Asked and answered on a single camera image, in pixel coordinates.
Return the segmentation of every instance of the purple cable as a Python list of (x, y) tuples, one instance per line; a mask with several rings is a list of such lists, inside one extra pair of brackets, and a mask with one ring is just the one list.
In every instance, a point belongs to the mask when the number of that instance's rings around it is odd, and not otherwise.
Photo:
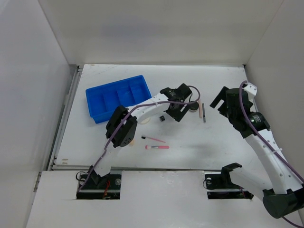
[(83, 188), (83, 186), (87, 183), (87, 181), (89, 180), (89, 177), (91, 175), (91, 173), (93, 172), (94, 168), (96, 167), (96, 165), (100, 162), (100, 160), (102, 160), (102, 158), (105, 156), (106, 154), (106, 149), (108, 148), (110, 142), (112, 141), (112, 139), (115, 137), (115, 135), (117, 134), (118, 130), (121, 128), (121, 126), (123, 125), (123, 123), (128, 119), (128, 117), (131, 115), (132, 112), (134, 112), (137, 108), (141, 108), (141, 107), (147, 107), (147, 106), (153, 106), (153, 105), (157, 105), (157, 104), (165, 104), (165, 103), (169, 103), (169, 104), (176, 104), (176, 105), (190, 105), (193, 103), (196, 103), (199, 99), (200, 99), (200, 92), (199, 90), (192, 86), (189, 85), (188, 87), (190, 88), (194, 88), (199, 96), (195, 101), (191, 101), (191, 102), (177, 102), (177, 101), (160, 101), (160, 102), (155, 102), (155, 103), (150, 103), (150, 104), (140, 104), (136, 107), (134, 107), (131, 111), (129, 111), (129, 113), (124, 117), (124, 119), (119, 123), (119, 125), (116, 127), (116, 129), (114, 130), (113, 134), (111, 135), (111, 137), (109, 138), (109, 140), (107, 141), (107, 143), (104, 146), (104, 153), (98, 158), (98, 160), (95, 162), (95, 164), (93, 165), (92, 169), (90, 170), (90, 172), (88, 173), (85, 182), (78, 188), (77, 193)]
[[(278, 159), (284, 163), (284, 165), (286, 165), (301, 181), (302, 183), (304, 183), (304, 178), (278, 153), (276, 152), (276, 150), (267, 142), (266, 139), (263, 138), (263, 136), (256, 130), (256, 128), (254, 127), (254, 125), (251, 123), (250, 119), (248, 118), (247, 114), (246, 114), (246, 111), (245, 111), (245, 108), (244, 108), (244, 105), (243, 105), (243, 99), (242, 99), (242, 89), (243, 89), (243, 85), (244, 84), (247, 84), (248, 81), (244, 81), (241, 83), (241, 85), (239, 86), (239, 92), (238, 92), (238, 97), (239, 97), (239, 102), (240, 102), (240, 106), (241, 106), (241, 109), (242, 109), (242, 113), (246, 119), (246, 122), (247, 124), (249, 125), (249, 127), (253, 130), (253, 132), (263, 141), (263, 143), (265, 143), (269, 149), (271, 149), (271, 151), (274, 152), (274, 154), (278, 157)], [(288, 222), (289, 224), (295, 226), (295, 227), (298, 227), (298, 228), (304, 228), (304, 227), (301, 227), (291, 221), (289, 221), (287, 218), (283, 217), (283, 219)]]

